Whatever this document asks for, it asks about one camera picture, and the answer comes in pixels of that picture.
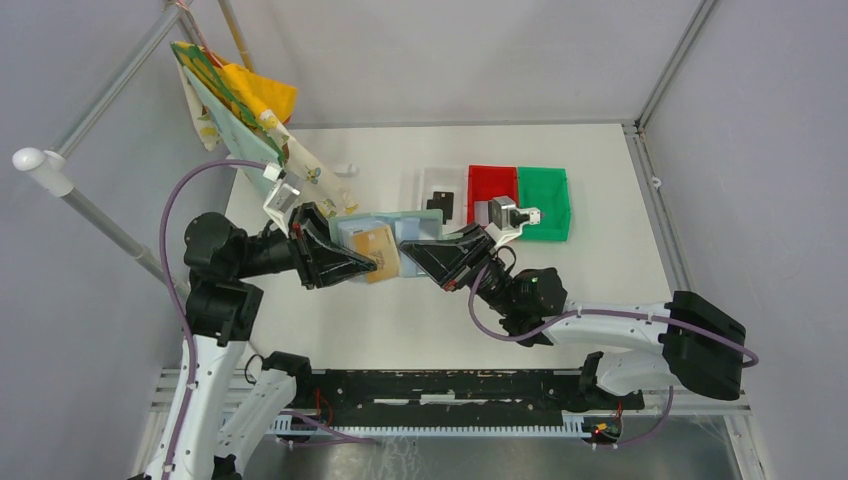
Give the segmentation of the white striped card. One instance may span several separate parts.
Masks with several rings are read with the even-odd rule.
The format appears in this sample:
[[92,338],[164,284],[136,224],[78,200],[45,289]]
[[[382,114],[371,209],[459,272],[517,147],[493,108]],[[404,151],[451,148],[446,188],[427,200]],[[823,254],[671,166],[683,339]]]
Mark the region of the white striped card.
[[472,220],[482,227],[490,223],[490,211],[488,201],[475,201],[472,208]]

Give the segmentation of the black credit card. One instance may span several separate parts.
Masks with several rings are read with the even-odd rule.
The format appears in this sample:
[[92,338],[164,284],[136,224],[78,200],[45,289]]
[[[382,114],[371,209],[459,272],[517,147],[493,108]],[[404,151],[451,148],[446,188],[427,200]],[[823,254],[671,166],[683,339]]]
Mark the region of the black credit card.
[[438,210],[438,211],[440,211],[441,214],[442,214],[442,224],[443,225],[447,225],[447,224],[450,224],[450,223],[456,223],[459,220],[459,209],[456,206],[455,197],[454,197],[453,205],[452,205],[451,208],[446,208],[446,207],[429,208],[428,205],[427,205],[428,200],[429,199],[426,200],[426,209],[427,210]]

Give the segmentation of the dark grey credit card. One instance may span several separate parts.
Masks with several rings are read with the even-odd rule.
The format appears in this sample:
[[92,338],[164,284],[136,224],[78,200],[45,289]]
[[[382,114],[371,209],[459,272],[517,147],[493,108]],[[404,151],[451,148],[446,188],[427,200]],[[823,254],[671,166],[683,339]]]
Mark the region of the dark grey credit card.
[[450,191],[435,191],[427,201],[429,208],[451,208],[454,201],[454,193]]

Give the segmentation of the gold credit card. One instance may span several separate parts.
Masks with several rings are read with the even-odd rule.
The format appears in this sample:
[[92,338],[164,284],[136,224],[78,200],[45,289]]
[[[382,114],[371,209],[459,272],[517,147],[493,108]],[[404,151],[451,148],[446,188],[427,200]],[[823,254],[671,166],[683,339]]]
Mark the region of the gold credit card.
[[374,284],[400,276],[400,256],[394,235],[389,225],[382,224],[355,232],[352,237],[353,249],[377,265],[377,271],[364,275],[364,281]]

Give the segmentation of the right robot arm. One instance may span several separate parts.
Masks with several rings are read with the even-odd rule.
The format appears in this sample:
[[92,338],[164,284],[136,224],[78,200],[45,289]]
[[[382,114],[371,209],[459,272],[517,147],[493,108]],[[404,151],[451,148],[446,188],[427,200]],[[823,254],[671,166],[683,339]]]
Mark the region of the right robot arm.
[[496,340],[600,346],[577,382],[580,400],[591,408],[616,396],[678,386],[735,401],[744,369],[758,362],[745,346],[745,327],[692,291],[622,307],[573,301],[553,267],[514,273],[500,257],[503,246],[476,224],[455,238],[405,240],[399,249],[442,290],[468,289],[472,322]]

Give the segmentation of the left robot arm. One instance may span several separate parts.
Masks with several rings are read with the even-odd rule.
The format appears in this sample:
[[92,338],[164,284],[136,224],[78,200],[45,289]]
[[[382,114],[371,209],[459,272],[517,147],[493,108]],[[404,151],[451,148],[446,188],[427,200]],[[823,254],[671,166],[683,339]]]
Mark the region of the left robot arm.
[[225,400],[263,299],[250,279],[293,271],[308,290],[376,271],[368,257],[332,242],[327,219],[308,202],[286,226],[268,221],[250,235],[224,215],[196,217],[184,234],[190,293],[178,305],[187,325],[179,386],[142,479],[240,479],[256,447],[287,407],[314,394],[308,358],[264,358],[247,399],[229,418]]

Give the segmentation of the red plastic bin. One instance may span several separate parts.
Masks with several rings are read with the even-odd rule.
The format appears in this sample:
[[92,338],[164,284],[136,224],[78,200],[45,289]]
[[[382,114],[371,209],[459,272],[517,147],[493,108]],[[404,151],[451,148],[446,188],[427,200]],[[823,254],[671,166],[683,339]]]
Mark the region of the red plastic bin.
[[518,174],[513,166],[472,164],[468,167],[466,217],[471,223],[476,220],[475,204],[495,197],[508,196],[518,203]]

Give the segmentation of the clear plastic bin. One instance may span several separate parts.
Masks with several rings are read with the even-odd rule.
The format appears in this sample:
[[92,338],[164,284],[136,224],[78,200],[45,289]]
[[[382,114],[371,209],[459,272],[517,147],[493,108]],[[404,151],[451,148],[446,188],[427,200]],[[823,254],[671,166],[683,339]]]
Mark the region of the clear plastic bin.
[[468,168],[425,167],[418,176],[418,204],[421,210],[439,210],[446,231],[468,223]]

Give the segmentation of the green plastic bin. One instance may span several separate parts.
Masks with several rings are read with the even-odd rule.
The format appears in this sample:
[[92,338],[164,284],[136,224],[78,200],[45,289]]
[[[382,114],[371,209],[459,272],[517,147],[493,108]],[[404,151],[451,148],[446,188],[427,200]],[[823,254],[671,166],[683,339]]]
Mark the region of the green plastic bin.
[[520,208],[536,208],[539,224],[524,228],[521,239],[566,242],[571,225],[571,204],[565,169],[518,167],[517,185]]

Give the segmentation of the patterned cloth bags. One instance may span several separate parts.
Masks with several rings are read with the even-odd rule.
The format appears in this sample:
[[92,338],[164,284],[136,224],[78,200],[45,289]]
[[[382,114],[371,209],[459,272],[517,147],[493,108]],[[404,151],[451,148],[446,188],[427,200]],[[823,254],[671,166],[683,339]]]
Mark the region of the patterned cloth bags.
[[298,90],[176,41],[170,48],[194,130],[208,151],[223,145],[236,160],[275,164],[304,180],[302,198],[325,216],[359,209],[346,180],[319,160],[287,129]]

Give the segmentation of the white pipe pole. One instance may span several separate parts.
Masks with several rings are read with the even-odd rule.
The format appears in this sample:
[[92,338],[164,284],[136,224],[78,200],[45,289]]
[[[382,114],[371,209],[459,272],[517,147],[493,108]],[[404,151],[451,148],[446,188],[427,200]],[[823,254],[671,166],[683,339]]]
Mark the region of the white pipe pole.
[[65,175],[63,169],[66,159],[63,156],[53,151],[27,147],[16,151],[12,161],[18,171],[26,173],[52,196],[62,200],[138,265],[161,283],[165,283],[164,269],[154,253],[131,237]]

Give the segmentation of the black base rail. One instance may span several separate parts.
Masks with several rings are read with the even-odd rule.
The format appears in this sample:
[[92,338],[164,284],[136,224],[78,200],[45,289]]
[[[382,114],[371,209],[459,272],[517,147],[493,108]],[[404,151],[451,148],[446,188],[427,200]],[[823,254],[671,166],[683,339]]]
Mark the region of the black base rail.
[[579,370],[324,370],[290,406],[336,427],[542,427],[645,401],[592,386]]

